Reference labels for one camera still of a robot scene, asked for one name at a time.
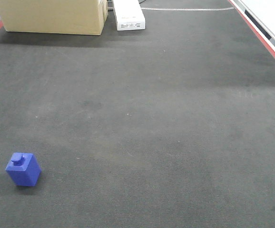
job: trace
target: white cable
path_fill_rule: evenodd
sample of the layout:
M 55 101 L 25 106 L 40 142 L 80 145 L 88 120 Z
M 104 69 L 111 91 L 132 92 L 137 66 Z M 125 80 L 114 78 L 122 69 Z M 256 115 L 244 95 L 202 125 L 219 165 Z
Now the white cable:
M 155 11 L 225 11 L 233 10 L 234 7 L 228 8 L 217 8 L 217 9 L 187 9 L 187 8 L 150 8 L 150 7 L 141 7 L 142 10 L 155 10 Z

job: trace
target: cardboard box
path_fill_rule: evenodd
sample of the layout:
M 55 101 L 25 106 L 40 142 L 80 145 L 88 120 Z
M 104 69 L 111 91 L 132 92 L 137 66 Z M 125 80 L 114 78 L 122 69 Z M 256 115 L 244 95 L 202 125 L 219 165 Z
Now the cardboard box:
M 145 17 L 138 0 L 113 0 L 117 30 L 145 29 Z
M 100 35 L 107 0 L 0 0 L 4 28 L 13 32 Z

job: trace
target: white device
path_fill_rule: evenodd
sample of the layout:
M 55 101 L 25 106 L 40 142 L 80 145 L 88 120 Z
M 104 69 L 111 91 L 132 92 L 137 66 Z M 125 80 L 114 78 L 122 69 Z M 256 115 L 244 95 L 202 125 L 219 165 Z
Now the white device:
M 145 29 L 145 17 L 138 0 L 113 0 L 118 31 Z

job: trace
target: knob on blue block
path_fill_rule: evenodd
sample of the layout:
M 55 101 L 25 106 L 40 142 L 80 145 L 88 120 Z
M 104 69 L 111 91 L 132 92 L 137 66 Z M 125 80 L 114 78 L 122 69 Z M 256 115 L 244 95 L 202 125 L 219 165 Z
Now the knob on blue block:
M 16 185 L 35 186 L 41 169 L 32 153 L 13 153 L 6 172 Z

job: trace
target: blue block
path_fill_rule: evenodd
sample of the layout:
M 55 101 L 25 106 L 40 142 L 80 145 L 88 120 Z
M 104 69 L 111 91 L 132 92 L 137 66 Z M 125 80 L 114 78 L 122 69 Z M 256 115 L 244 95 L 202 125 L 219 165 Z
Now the blue block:
M 41 169 L 32 153 L 13 153 L 6 172 L 16 185 L 35 186 Z

